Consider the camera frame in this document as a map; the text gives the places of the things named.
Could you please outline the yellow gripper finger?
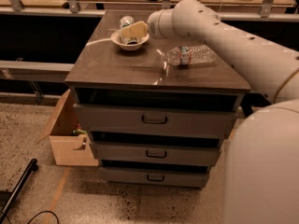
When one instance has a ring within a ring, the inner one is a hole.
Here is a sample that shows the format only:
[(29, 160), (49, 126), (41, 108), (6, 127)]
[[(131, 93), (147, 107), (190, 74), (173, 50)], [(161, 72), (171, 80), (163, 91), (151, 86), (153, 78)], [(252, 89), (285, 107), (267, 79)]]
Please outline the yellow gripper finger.
[(121, 38), (141, 38), (148, 34), (148, 25), (138, 21), (119, 30)]

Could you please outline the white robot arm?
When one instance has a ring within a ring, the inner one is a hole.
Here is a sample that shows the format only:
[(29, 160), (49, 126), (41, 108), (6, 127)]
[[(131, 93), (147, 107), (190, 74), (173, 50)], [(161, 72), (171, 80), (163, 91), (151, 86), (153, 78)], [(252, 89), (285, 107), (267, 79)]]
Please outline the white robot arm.
[(299, 224), (299, 52), (223, 23), (195, 0), (120, 33), (202, 41), (269, 101), (235, 129), (225, 152), (222, 224)]

